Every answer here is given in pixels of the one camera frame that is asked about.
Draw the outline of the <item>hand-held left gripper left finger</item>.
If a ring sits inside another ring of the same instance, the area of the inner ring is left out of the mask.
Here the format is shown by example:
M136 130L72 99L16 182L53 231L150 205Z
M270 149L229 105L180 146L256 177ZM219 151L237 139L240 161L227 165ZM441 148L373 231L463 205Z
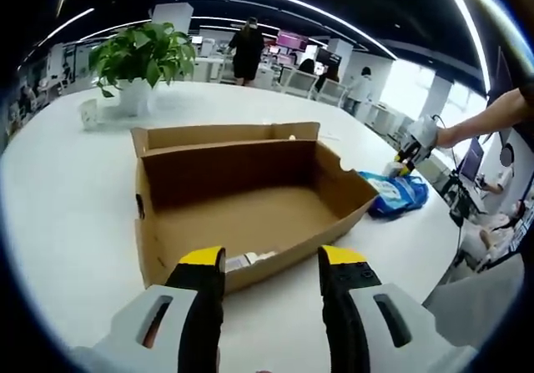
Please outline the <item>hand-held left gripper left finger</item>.
M223 323L225 249L183 256L114 316L114 362L125 372L216 372Z

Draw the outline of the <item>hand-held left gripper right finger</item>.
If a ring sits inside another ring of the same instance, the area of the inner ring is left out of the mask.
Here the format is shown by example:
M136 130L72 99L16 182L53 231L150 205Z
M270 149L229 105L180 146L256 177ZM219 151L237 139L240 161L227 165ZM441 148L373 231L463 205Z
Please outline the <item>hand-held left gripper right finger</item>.
M431 314L363 255L318 248L322 316L332 372L431 372L438 335Z

